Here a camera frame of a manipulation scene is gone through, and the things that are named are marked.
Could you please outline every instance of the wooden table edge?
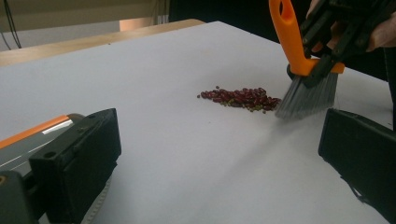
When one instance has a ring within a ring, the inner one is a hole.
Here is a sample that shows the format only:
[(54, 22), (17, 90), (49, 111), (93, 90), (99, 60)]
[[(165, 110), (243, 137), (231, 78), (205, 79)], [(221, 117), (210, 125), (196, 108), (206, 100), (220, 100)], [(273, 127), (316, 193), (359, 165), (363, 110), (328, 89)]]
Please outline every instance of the wooden table edge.
[(110, 44), (122, 40), (134, 39), (138, 37), (156, 35), (178, 29), (188, 28), (195, 25), (204, 24), (198, 20), (174, 21), (160, 25), (148, 26), (132, 31), (116, 32), (105, 35), (96, 35), (59, 43), (34, 46), (25, 49), (14, 49), (0, 52), (0, 66), (12, 65), (15, 63), (25, 63), (33, 60), (48, 58), (67, 52), (80, 49), (88, 49), (105, 44)]

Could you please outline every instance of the gray bristles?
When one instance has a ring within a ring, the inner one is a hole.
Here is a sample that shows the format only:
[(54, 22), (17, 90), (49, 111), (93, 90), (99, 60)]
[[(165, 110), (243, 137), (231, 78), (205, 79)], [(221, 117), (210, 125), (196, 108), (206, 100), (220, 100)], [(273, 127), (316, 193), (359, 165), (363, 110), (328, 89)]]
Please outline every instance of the gray bristles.
[(276, 116), (281, 119), (302, 119), (334, 105), (338, 74), (330, 73), (317, 86), (308, 89), (303, 78), (295, 76), (280, 103)]

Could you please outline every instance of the black device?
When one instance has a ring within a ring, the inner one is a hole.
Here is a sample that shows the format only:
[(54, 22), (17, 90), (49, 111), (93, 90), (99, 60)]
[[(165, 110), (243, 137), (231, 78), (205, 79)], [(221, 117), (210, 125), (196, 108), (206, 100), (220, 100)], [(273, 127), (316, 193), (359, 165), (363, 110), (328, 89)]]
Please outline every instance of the black device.
[(80, 223), (121, 154), (116, 109), (91, 114), (29, 158), (31, 172), (0, 172), (2, 223)]

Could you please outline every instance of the dark background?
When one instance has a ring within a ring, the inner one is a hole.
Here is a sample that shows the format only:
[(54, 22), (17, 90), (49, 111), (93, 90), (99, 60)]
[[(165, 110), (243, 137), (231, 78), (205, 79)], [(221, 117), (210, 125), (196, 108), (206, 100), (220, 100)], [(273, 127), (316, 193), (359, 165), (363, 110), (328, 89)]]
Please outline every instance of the dark background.
[[(304, 21), (311, 0), (291, 0), (297, 21)], [(169, 21), (197, 19), (222, 21), (254, 35), (278, 42), (269, 13), (268, 0), (171, 0)], [(382, 49), (354, 56), (345, 61), (347, 67), (386, 80)]]

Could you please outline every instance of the small red seeds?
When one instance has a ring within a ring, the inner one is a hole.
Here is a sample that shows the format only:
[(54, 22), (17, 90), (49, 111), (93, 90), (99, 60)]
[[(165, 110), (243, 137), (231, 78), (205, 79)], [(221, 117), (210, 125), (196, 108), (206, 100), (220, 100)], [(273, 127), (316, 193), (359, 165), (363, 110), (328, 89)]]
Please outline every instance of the small red seeds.
[(250, 112), (262, 110), (264, 114), (275, 110), (281, 102), (279, 98), (267, 96), (263, 88), (226, 91), (216, 86), (213, 91), (202, 91), (197, 98), (209, 99), (224, 106), (243, 107)]
[(215, 102), (215, 103), (221, 103), (221, 102), (223, 102), (223, 100), (222, 100), (221, 98), (213, 98), (212, 101)]

